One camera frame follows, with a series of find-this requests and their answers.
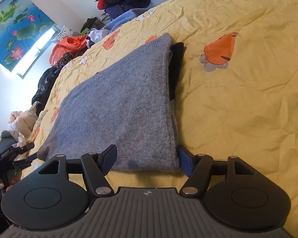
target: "gray sweater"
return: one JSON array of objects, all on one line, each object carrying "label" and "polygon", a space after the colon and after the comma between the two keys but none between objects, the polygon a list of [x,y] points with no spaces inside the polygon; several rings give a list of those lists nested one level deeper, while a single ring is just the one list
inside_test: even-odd
[{"label": "gray sweater", "polygon": [[168,87],[171,42],[164,34],[75,87],[38,157],[75,159],[115,144],[114,169],[179,171]]}]

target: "yellow bedspread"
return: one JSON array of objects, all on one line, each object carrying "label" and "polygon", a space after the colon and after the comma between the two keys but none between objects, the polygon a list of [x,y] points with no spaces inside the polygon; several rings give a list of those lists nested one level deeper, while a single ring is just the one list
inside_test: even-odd
[{"label": "yellow bedspread", "polygon": [[[298,237],[298,0],[170,0],[124,24],[62,70],[31,154],[72,88],[164,33],[186,47],[176,90],[179,144],[216,160],[237,155],[278,184],[292,202],[285,228]],[[107,179],[115,188],[186,181],[157,172],[111,171]]]}]

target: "blue towel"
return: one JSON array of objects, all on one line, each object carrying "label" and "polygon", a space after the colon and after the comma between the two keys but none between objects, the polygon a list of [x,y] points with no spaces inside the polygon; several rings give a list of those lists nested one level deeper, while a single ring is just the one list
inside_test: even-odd
[{"label": "blue towel", "polygon": [[108,23],[103,29],[109,30],[109,33],[112,33],[116,28],[123,25],[124,23],[127,23],[131,21],[132,19],[138,17],[139,15],[146,12],[148,9],[131,9],[124,14],[121,14],[114,20],[112,20],[110,23]]}]

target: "logo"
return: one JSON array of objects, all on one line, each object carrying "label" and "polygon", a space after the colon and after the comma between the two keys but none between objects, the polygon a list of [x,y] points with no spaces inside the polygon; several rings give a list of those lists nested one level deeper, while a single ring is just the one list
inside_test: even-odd
[{"label": "logo", "polygon": [[146,192],[144,192],[144,195],[150,196],[150,195],[152,195],[152,192],[151,191],[146,191]]}]

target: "gray ribbed pad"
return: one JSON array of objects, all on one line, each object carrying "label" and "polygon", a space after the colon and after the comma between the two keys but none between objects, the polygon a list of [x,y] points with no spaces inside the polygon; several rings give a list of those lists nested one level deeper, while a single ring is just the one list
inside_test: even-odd
[{"label": "gray ribbed pad", "polygon": [[96,199],[77,222],[58,230],[32,232],[10,227],[2,238],[291,238],[283,229],[243,233],[213,220],[196,199],[174,188],[121,188]]}]

